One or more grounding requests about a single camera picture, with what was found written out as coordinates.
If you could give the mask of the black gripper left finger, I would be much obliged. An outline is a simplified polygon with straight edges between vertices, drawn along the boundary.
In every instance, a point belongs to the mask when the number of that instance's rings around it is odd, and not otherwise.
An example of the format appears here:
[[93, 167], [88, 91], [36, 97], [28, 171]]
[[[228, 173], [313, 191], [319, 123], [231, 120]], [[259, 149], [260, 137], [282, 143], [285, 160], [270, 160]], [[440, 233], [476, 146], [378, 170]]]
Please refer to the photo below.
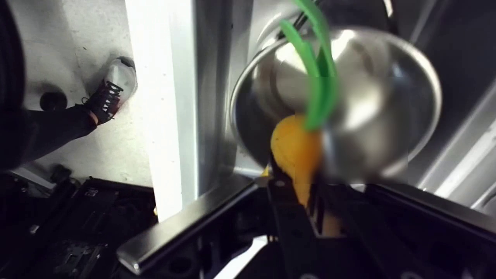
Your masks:
[[290, 177], [273, 168], [268, 193], [287, 277], [290, 279], [319, 279], [315, 235], [296, 199]]

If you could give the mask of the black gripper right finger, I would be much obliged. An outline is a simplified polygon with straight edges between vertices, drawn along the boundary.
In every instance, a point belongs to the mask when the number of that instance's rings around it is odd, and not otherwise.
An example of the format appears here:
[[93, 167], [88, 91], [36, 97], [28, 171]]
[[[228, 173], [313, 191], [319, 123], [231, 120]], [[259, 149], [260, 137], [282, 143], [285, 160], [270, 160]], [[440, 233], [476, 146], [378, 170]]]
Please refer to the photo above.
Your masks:
[[366, 194], [316, 173], [310, 213], [324, 242], [325, 279], [394, 279], [391, 225]]

